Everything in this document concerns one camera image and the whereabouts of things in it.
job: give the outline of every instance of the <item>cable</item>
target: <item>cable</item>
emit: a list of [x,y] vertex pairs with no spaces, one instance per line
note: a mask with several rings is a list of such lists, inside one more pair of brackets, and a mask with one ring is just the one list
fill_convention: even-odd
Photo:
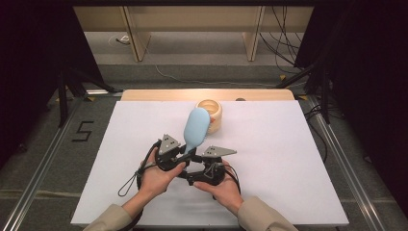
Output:
[[156,70],[162,76],[167,77],[167,78],[171,78],[171,79],[173,79],[175,81],[178,81],[178,82],[181,82],[181,83],[196,83],[196,84],[205,84],[205,85],[230,84],[230,85],[239,85],[239,86],[265,86],[265,87],[272,87],[272,88],[276,87],[276,85],[258,84],[258,83],[244,84],[244,83],[234,83],[234,82],[203,82],[203,81],[197,81],[197,80],[181,80],[181,79],[178,79],[178,78],[176,78],[174,76],[163,74],[159,70],[158,66],[157,65],[155,65],[155,66],[156,66]]
[[[272,6],[272,11],[273,11],[273,14],[274,14],[274,16],[275,16],[275,18],[276,18],[276,21],[278,22],[279,28],[281,29],[281,36],[280,36],[280,38],[279,38],[279,43],[280,43],[280,39],[282,38],[282,35],[284,35],[284,36],[285,36],[286,43],[287,43],[287,44],[291,44],[291,42],[290,42],[289,39],[288,39],[288,36],[286,35],[286,15],[287,15],[287,12],[288,12],[288,7],[287,7],[287,6],[283,6],[283,7],[282,7],[282,11],[283,11],[283,24],[280,23],[280,20],[279,20],[279,18],[278,18],[278,16],[277,16],[277,14],[276,14],[275,9],[273,8],[273,6]],[[290,53],[290,55],[291,55],[293,61],[295,62],[295,58],[294,58],[293,55],[292,55],[290,46],[288,46],[288,51],[289,51],[289,53]]]
[[324,138],[321,136],[321,134],[318,132],[318,130],[315,128],[315,126],[312,125],[312,123],[310,122],[310,119],[321,113],[321,105],[317,105],[315,107],[313,107],[309,113],[304,114],[305,116],[307,116],[306,118],[306,122],[309,124],[309,126],[312,128],[312,130],[316,133],[316,135],[318,135],[318,137],[321,139],[321,141],[323,142],[324,145],[324,156],[323,156],[323,163],[326,163],[327,160],[327,155],[328,155],[328,150],[327,150],[327,144],[324,141]]
[[235,184],[237,184],[238,191],[239,191],[240,194],[241,194],[240,179],[238,178],[237,172],[234,170],[233,167],[231,167],[231,166],[229,166],[229,165],[224,165],[224,166],[225,166],[225,167],[230,167],[230,168],[234,171],[234,174],[232,174],[229,170],[226,169],[226,170],[225,170],[225,173],[227,173],[229,176],[231,176],[231,178],[234,180]]
[[[270,35],[274,40],[279,41],[278,38],[276,38],[271,32],[269,32],[269,35]],[[299,49],[299,47],[298,47],[298,46],[295,46],[295,45],[287,44],[287,43],[282,42],[282,41],[280,41],[280,43],[282,43],[282,44],[284,44],[284,45],[288,45],[288,46],[293,47],[293,48],[296,48],[296,49]]]
[[[148,168],[155,166],[155,165],[151,165],[151,166],[148,166],[148,167],[147,167],[147,166],[146,166],[146,163],[147,163],[147,160],[149,159],[150,153],[153,151],[153,149],[154,149],[155,147],[159,147],[159,146],[160,146],[160,143],[161,143],[161,141],[157,141],[157,142],[153,143],[153,145],[150,147],[149,151],[147,152],[146,157],[144,157],[143,162],[140,164],[139,169],[138,169],[137,171],[135,171],[135,173],[132,175],[132,177],[120,188],[120,190],[117,192],[117,195],[119,195],[120,197],[125,196],[125,195],[129,192],[129,190],[130,190],[130,188],[132,187],[133,183],[135,182],[135,179],[136,179],[136,178],[138,178],[138,188],[140,187],[141,176],[144,174],[144,172],[145,172]],[[125,188],[125,186],[126,186],[127,184],[129,184],[129,182],[130,182],[130,185],[129,185],[128,189],[126,190],[126,193],[125,193],[125,194],[121,194],[120,192],[123,190],[123,188]]]
[[278,52],[277,48],[273,48],[264,38],[264,36],[260,33],[259,34],[261,39],[264,41],[265,45],[267,46],[267,48],[269,50],[271,50],[276,56],[279,56],[281,59],[283,59],[284,61],[288,62],[291,65],[294,65],[294,62],[288,60],[285,56],[283,56],[281,53]]
[[114,47],[114,48],[128,48],[130,42],[129,42],[129,44],[126,44],[126,43],[121,42],[118,38],[116,38],[115,41],[118,41],[118,42],[119,42],[120,44],[122,44],[122,45],[114,45],[114,44],[112,43],[112,40],[113,40],[114,37],[116,37],[117,35],[118,35],[118,34],[114,34],[113,36],[111,36],[111,37],[108,39],[108,44],[109,44],[111,47]]
[[[150,54],[149,50],[147,49],[147,47],[144,45],[143,42],[141,42],[141,45],[142,45],[143,48],[146,50],[146,53],[147,53],[147,54]],[[162,75],[162,76],[164,76],[164,77],[166,77],[166,78],[171,78],[171,79],[173,79],[173,80],[175,80],[175,81],[177,81],[177,82],[180,82],[180,83],[196,83],[196,84],[203,84],[203,85],[230,84],[230,85],[237,85],[237,86],[263,86],[263,87],[269,87],[269,88],[275,88],[275,87],[277,86],[277,85],[258,84],[258,83],[248,83],[248,84],[244,84],[244,83],[236,83],[236,82],[203,82],[203,81],[196,81],[196,80],[181,80],[181,79],[176,78],[176,77],[174,77],[174,76],[163,74],[162,71],[159,70],[159,67],[158,67],[156,64],[155,64],[155,67],[156,67],[157,72],[158,72],[160,75]]]
[[297,36],[297,38],[299,39],[299,41],[302,42],[302,39],[300,38],[300,36],[299,36],[297,33],[294,33],[294,34]]
[[117,38],[116,41],[119,42],[120,44],[123,44],[123,45],[130,45],[129,41],[128,42],[123,42],[123,41],[119,40],[119,38]]

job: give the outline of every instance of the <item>black panel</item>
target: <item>black panel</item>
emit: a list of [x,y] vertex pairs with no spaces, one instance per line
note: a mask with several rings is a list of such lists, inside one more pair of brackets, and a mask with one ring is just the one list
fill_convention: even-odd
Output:
[[1,167],[45,109],[63,69],[75,67],[103,81],[71,7],[8,0],[0,8],[0,25]]
[[332,33],[334,25],[339,22],[346,5],[316,6],[309,19],[307,30],[296,56],[296,65],[307,67],[316,61],[322,46]]
[[369,3],[360,12],[335,62],[334,92],[408,217],[408,5]]
[[324,6],[343,4],[348,1],[349,0],[36,0],[31,2],[55,6]]

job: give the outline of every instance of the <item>beige sleeve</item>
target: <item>beige sleeve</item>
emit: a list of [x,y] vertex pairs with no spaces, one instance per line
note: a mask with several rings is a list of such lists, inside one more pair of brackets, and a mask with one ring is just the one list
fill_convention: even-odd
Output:
[[276,210],[258,197],[250,197],[238,211],[238,223],[250,231],[293,231],[297,230]]
[[118,230],[132,222],[129,214],[119,205],[112,204],[94,220],[84,231]]

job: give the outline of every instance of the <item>white tabletop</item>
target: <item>white tabletop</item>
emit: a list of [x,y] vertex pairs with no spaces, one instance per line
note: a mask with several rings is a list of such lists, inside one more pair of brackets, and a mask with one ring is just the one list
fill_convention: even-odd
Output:
[[[138,169],[151,145],[169,134],[184,144],[183,131],[194,102],[117,102],[110,124],[81,195],[73,224],[86,225],[112,203],[117,191]],[[242,197],[257,195],[293,224],[346,225],[308,125],[297,101],[221,101],[220,130],[197,148],[236,149],[224,157],[237,171]],[[193,164],[188,171],[202,169]],[[138,224],[145,227],[237,227],[237,219],[206,192],[183,179],[150,202]]]

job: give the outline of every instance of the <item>floor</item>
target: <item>floor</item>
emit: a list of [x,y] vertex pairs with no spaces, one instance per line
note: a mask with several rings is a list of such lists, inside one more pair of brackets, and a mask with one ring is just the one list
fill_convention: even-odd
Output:
[[[281,78],[291,76],[290,72],[298,71],[282,59],[277,59],[261,39],[256,60],[249,62],[239,33],[154,33],[147,45],[148,53],[140,63],[134,62],[129,45],[115,40],[121,40],[126,33],[86,33],[86,36],[104,80],[118,89],[272,88],[281,82]],[[263,36],[272,47],[277,46],[271,35]],[[290,34],[289,40],[293,46],[298,46],[301,37]],[[295,56],[293,49],[287,45],[280,44],[278,50],[286,59],[291,60]],[[295,95],[303,96],[305,80],[293,84],[290,90]],[[313,99],[316,99],[313,95],[308,96],[307,100],[298,99],[304,113],[312,109]],[[69,126],[60,136],[62,142],[58,146],[50,146],[56,134],[61,132],[58,129],[57,100],[58,95],[55,94],[48,103],[48,110],[30,131],[30,136],[24,142],[27,150],[15,153],[0,169],[0,225],[6,225],[7,217],[24,190],[32,185],[31,180],[43,163],[43,157],[55,150],[49,166],[44,169],[43,178],[34,189],[35,197],[22,214],[24,219],[17,224],[18,230],[82,230],[71,225],[70,218],[87,182],[110,114],[120,97],[95,95],[86,100],[71,99],[68,103],[70,109],[75,111],[72,112]],[[373,227],[370,219],[365,217],[364,204],[351,189],[350,181],[339,164],[336,147],[325,137],[324,127],[316,115],[310,120],[311,132],[322,159],[326,159],[324,164],[350,224],[343,227],[298,226],[298,229],[408,230],[407,217],[401,213],[373,166],[364,160],[365,152],[346,118],[336,108],[335,100],[331,100],[330,109],[330,128],[361,184],[363,194],[375,208],[379,223],[374,223]],[[91,131],[88,141],[74,141],[86,137],[77,133],[80,126],[83,126],[83,130]]]

